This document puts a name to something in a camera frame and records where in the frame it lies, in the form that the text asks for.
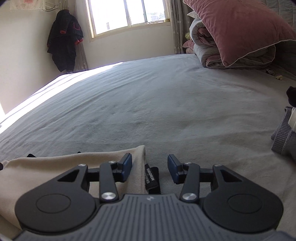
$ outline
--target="wall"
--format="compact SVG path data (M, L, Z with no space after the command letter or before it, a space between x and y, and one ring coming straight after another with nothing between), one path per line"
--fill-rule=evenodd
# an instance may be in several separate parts
M5 113L60 75L47 53L57 12L10 11L0 7L0 104Z
M117 62L174 54L170 23L134 29L89 41L85 0L76 0L77 19L84 34L83 47L90 69Z

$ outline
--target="pink velvet pillow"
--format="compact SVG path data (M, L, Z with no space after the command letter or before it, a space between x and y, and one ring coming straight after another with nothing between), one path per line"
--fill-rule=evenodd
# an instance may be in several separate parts
M194 47L194 42L190 39L190 40L187 40L184 44L183 44L183 46L182 46L183 48L191 48L191 49L193 49L193 47Z
M228 67L248 53L296 33L283 18L257 0L184 0L214 38L222 63Z

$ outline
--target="metal screw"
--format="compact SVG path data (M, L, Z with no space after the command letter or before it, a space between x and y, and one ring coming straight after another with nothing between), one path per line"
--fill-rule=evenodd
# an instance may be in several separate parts
M188 193L183 194L182 198L186 201L192 201L192 200L196 199L197 196L192 192L188 192Z
M112 200L116 198L116 194L114 192L104 192L102 194L102 199L105 199L105 200Z

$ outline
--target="hanging jacket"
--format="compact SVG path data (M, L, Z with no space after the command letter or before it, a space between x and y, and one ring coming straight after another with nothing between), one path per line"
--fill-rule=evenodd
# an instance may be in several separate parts
M48 53L60 72L73 71L75 67L75 45L83 41L83 33L77 19L69 10L58 12L47 40Z

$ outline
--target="bed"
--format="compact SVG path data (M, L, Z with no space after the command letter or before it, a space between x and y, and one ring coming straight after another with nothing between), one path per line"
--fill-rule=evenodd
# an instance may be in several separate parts
M145 145L165 194L182 188L168 172L168 154L203 168L220 163L278 195L284 204L278 229L296 236L296 164L273 153L270 138L289 105L291 85L258 70L203 68L192 54L64 75L7 115L0 157ZM209 184L201 186L201 195L209 191Z

